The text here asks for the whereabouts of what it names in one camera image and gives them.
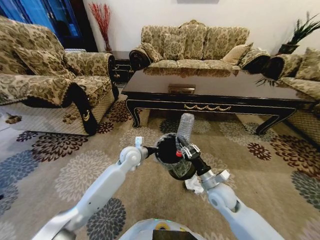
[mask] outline floor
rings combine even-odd
[[[1,128],[0,238],[30,239],[51,217],[72,208],[136,136],[153,146],[164,133],[177,131],[181,116],[139,114],[142,126],[134,129],[120,95],[91,137]],[[191,141],[214,172],[230,171],[226,184],[285,239],[320,239],[320,153],[283,123],[256,136],[261,122],[251,115],[197,113]],[[149,218],[181,223],[207,240],[235,239],[206,194],[187,190],[152,156],[127,174],[113,198],[77,231],[77,240],[118,239]]]

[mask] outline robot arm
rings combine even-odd
[[[128,146],[120,153],[119,161],[110,165],[87,189],[77,205],[58,213],[33,237],[33,240],[74,240],[74,231],[84,226],[116,193],[130,170],[135,170],[154,148]]]
[[[229,222],[239,240],[284,240],[284,238],[256,211],[247,207],[231,187],[224,184],[230,174],[227,170],[215,175],[201,159],[200,149],[194,144],[182,147],[184,158],[191,161],[207,192],[210,204]]]
[[[126,147],[119,161],[109,166],[87,189],[81,200],[70,210],[53,217],[33,237],[33,240],[74,240],[74,231],[84,226],[115,194],[126,179],[126,173],[135,170],[155,148]],[[234,191],[223,184],[229,173],[224,170],[215,175],[200,158],[200,150],[194,144],[183,148],[185,158],[197,169],[201,184],[208,194],[210,204],[229,222],[239,240],[283,240],[280,234],[256,211],[238,199]]]

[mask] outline white wall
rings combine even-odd
[[[99,51],[104,42],[88,3],[107,3],[111,8],[109,40],[113,50],[130,51],[140,44],[144,25],[178,26],[196,19],[207,26],[242,26],[250,29],[249,42],[275,54],[286,43],[298,18],[320,12],[320,0],[83,0]],[[300,43],[320,49],[320,30]]]

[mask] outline patterned sofa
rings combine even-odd
[[[217,72],[234,72],[240,69],[250,73],[260,73],[270,59],[263,50],[252,48],[239,62],[233,66],[221,61],[233,47],[246,42],[249,30],[244,27],[208,27],[192,20],[180,26],[147,25],[141,31],[141,43],[151,44],[163,57],[165,52],[165,35],[184,35],[186,37],[183,59],[163,59],[153,62],[142,45],[134,48],[130,54],[130,62],[134,70],[146,67],[171,68],[185,70],[216,70]]]
[[[114,61],[112,54],[65,52],[48,28],[0,17],[2,120],[17,130],[95,134],[119,94],[109,78]]]
[[[320,81],[296,78],[302,61],[303,55],[277,55],[270,59],[263,74],[266,77],[281,81],[316,100],[315,105],[297,111],[287,121],[320,146]]]

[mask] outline potted plant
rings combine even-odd
[[[320,29],[320,20],[312,21],[318,14],[310,17],[310,13],[306,12],[306,22],[302,24],[301,19],[296,21],[296,25],[294,26],[293,37],[287,44],[282,44],[279,49],[279,54],[292,54],[297,47],[299,47],[298,42],[304,39],[306,36],[311,34],[314,30]]]

